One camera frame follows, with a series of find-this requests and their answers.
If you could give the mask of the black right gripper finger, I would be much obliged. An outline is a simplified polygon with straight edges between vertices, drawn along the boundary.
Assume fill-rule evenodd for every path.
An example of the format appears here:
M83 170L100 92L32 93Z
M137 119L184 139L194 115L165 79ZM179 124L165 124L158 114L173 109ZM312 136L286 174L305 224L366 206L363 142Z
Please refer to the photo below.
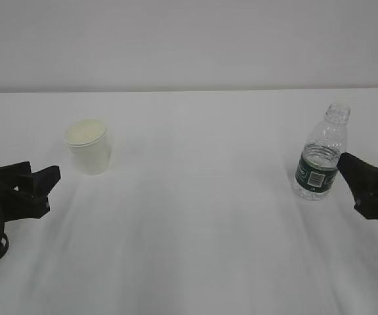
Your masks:
M378 197L378 167L344 152L337 162L337 169L345 179L353 198Z

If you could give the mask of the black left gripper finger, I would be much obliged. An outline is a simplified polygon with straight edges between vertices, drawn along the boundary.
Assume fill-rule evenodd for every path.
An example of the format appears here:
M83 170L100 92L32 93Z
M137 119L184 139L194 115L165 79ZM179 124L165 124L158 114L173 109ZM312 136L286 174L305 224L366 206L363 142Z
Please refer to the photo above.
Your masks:
M37 198L47 197L60 181L60 168L52 165L38 172L18 177L18 189Z
M0 166L0 179L28 178L31 175L32 171L29 161Z

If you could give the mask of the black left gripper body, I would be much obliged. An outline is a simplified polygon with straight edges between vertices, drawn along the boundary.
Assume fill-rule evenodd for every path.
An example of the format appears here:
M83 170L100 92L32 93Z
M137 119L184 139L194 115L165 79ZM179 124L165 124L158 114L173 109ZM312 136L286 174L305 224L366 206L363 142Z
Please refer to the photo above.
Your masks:
M40 219L50 211L49 198L19 191L18 178L0 178L0 221Z

